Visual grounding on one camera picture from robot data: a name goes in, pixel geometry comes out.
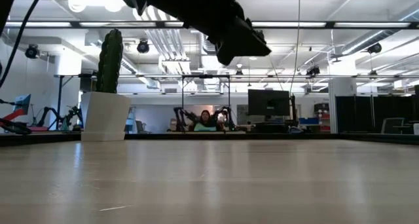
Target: white planter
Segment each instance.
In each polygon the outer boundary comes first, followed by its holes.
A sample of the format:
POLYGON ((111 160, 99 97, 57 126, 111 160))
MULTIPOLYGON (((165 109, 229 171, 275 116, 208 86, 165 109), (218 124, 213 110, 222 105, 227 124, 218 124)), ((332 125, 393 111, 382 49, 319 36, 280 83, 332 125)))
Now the white planter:
POLYGON ((82 141, 121 141, 125 137, 125 123, 131 99, 103 92, 89 92, 81 96, 84 132, 82 141))

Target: ceiling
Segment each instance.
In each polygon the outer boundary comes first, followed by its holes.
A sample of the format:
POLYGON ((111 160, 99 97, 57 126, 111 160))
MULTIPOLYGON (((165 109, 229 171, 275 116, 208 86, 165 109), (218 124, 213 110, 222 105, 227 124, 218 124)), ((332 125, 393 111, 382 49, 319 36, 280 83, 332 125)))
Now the ceiling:
MULTIPOLYGON (((23 19, 28 7, 33 0, 15 0, 11 20, 23 19)), ((399 14, 417 6, 418 0, 238 0, 245 11, 245 15, 253 21, 297 21, 299 18, 304 21, 398 21, 399 14)), ((122 7, 118 12, 109 12, 104 6, 87 6, 82 12, 73 12, 69 8, 69 0, 41 0, 34 10, 32 20, 81 20, 81 21, 111 21, 111 20, 136 20, 132 9, 122 7)), ((108 29, 90 29, 90 30, 39 30, 27 29, 25 36, 37 37, 60 37, 67 42, 75 45, 85 52, 86 56, 98 58, 99 50, 91 47, 86 40, 75 41, 76 38, 85 33, 94 34, 98 39, 103 39, 108 29)), ((123 29, 121 30, 126 45, 125 57, 136 65, 136 68, 149 71, 151 65, 158 65, 159 52, 149 41, 150 51, 147 54, 140 54, 137 50, 137 44, 140 39, 148 38, 143 29, 123 29)), ((268 74, 272 69, 278 69, 282 74, 293 74, 294 70, 299 70, 305 74, 305 69, 310 67, 304 65, 313 58, 319 51, 331 47, 329 50, 333 53, 333 47, 342 47, 358 39, 359 37, 371 32, 371 30, 359 29, 317 29, 317 30, 295 30, 295 29, 264 29, 265 39, 272 49, 272 54, 267 57, 259 57, 256 60, 250 60, 248 57, 235 58, 231 64, 224 69, 227 72, 234 73, 238 68, 237 64, 242 65, 242 69, 250 69, 250 74, 268 74)), ((191 30, 179 30, 181 41, 185 53, 190 59, 190 69, 192 71, 201 69, 204 65, 202 50, 200 48, 201 34, 191 32, 191 30)), ((386 64, 397 63, 403 58, 419 53, 419 41, 414 40, 419 37, 418 30, 403 30, 397 32, 380 44, 383 47, 381 54, 373 54, 372 61, 367 53, 358 52, 350 56, 356 62, 356 71, 358 73, 368 73, 371 69, 386 64)), ((313 63, 319 65, 321 73, 326 73, 329 62, 325 58, 316 59, 313 63)), ((394 74, 406 70, 418 69, 419 61, 411 61, 409 64, 391 67, 383 74, 394 74)))

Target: wooden table surface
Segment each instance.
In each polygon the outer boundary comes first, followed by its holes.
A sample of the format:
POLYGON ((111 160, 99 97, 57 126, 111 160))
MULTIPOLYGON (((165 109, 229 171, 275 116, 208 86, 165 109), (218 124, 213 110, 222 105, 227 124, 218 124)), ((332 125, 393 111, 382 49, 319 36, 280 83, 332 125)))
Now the wooden table surface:
POLYGON ((0 218, 34 223, 419 223, 419 149, 338 140, 0 148, 0 218))

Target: black monitor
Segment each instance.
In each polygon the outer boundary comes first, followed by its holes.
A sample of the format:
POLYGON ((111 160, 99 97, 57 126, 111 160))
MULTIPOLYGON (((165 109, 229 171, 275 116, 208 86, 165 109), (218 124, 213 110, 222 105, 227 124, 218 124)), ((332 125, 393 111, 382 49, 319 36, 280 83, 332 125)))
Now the black monitor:
POLYGON ((16 104, 13 107, 13 111, 15 112, 18 109, 23 109, 24 110, 24 114, 27 115, 27 111, 29 110, 29 104, 31 102, 31 95, 25 95, 25 96, 18 96, 16 97, 16 99, 14 100, 14 103, 16 104))
POLYGON ((249 115, 289 116, 289 92, 283 90, 249 90, 249 115))

